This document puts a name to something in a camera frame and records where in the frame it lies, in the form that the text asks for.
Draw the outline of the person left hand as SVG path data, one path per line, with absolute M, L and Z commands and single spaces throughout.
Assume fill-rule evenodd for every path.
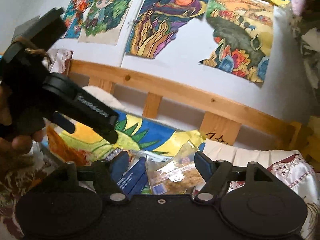
M 9 92 L 1 87 L 1 124 L 10 125 L 12 122 L 7 97 Z M 40 130 L 33 135 L 19 135 L 12 141 L 1 138 L 1 173 L 25 168 L 33 164 L 33 158 L 26 156 L 31 150 L 33 141 L 41 142 L 44 131 Z

